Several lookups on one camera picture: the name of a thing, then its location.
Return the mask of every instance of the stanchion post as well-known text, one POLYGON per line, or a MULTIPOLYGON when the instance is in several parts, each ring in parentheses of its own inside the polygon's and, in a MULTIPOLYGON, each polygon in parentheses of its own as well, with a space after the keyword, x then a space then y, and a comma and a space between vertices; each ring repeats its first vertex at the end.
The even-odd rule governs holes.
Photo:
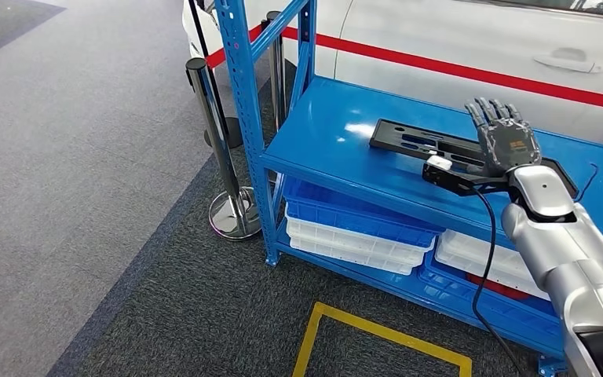
POLYGON ((205 115, 206 130, 225 184, 225 191, 210 205, 209 222, 220 236, 229 240, 243 240, 260 231, 260 218, 253 188, 239 186, 224 132, 225 118, 221 116, 216 102, 217 94, 209 81, 210 73, 206 60, 194 57, 187 61, 186 73, 205 115))
MULTIPOLYGON (((267 21, 274 21, 279 14, 279 11, 271 11, 267 13, 267 21)), ((272 45, 269 47, 269 71, 272 81, 274 123, 276 124, 276 131, 278 131, 287 117, 285 56, 283 54, 282 35, 279 35, 279 37, 274 40, 272 45)))

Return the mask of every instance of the yellow tape square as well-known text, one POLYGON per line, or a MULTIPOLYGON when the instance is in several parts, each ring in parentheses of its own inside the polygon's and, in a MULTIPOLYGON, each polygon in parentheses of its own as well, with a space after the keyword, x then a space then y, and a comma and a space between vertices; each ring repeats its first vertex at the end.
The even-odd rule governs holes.
POLYGON ((344 324, 348 324, 362 331, 377 335, 389 341, 401 344, 413 350, 417 350, 435 358, 447 361, 459 367, 459 377, 470 377, 472 375, 473 361, 460 353, 447 350, 435 344, 425 342, 402 332, 386 328, 375 322, 359 318, 342 310, 332 308, 322 302, 316 302, 309 318, 309 325, 306 327, 304 340, 299 347, 299 355, 297 355, 297 363, 294 365, 293 377, 303 377, 306 373, 306 367, 309 365, 311 350, 313 343, 316 341, 320 318, 327 316, 344 324))

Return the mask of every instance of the white plastic tray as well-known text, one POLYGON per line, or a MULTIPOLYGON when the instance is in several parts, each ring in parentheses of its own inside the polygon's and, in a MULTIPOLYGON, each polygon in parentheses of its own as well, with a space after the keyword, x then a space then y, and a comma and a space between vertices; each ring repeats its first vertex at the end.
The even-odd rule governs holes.
POLYGON ((290 246, 309 253, 341 259, 342 261, 384 269, 391 273, 410 275, 422 264, 424 253, 433 249, 369 236, 333 226, 299 220, 287 216, 287 235, 290 246))
POLYGON ((412 269, 422 264, 424 253, 413 254, 410 263, 400 263, 382 257, 379 254, 365 254, 360 251, 346 250, 337 246, 317 243, 316 241, 304 240, 302 238, 290 238, 290 246, 301 251, 313 254, 324 255, 325 257, 336 258, 346 262, 365 265, 376 269, 383 269, 391 273, 401 275, 410 275, 412 269))
MULTIPOLYGON (((482 276, 488 251, 489 242, 447 230, 438 239, 436 260, 467 273, 482 276)), ((549 299, 547 293, 537 288, 519 253, 505 247, 495 247, 488 279, 545 300, 549 299)))
POLYGON ((435 243, 432 242, 429 247, 417 247, 333 226, 299 220, 298 218, 290 218, 287 216, 287 209, 286 218, 286 231, 291 238, 329 244, 333 247, 362 254, 378 254, 383 258, 396 260, 400 263, 416 262, 420 254, 426 253, 435 246, 435 243))

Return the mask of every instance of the white car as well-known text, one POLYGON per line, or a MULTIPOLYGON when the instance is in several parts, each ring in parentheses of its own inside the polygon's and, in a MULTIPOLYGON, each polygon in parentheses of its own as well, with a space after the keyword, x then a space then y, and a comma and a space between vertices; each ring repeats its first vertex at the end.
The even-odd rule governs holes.
MULTIPOLYGON (((245 3, 251 28, 288 1, 245 3)), ((215 14, 200 16, 213 53, 222 47, 215 14)), ((496 97, 536 128, 603 144, 603 0, 318 0, 317 33, 468 67, 453 75, 318 46, 318 75, 452 108, 496 97)), ((285 57, 297 63, 296 41, 286 41, 285 57)))

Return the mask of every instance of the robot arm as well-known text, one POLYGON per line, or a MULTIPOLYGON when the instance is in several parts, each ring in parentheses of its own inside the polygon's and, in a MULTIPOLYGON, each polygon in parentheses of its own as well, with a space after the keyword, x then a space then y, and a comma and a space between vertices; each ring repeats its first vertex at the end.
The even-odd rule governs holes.
POLYGON ((550 168, 518 167, 510 185, 502 226, 561 318, 568 366, 603 377, 603 235, 550 168))
POLYGON ((468 174, 454 172, 451 162, 432 156, 422 176, 459 195, 475 189, 510 194, 503 229, 561 319, 571 372, 603 377, 603 235, 572 200, 557 171, 541 164, 532 128, 517 109, 484 98, 477 105, 466 108, 477 128, 484 166, 468 174))

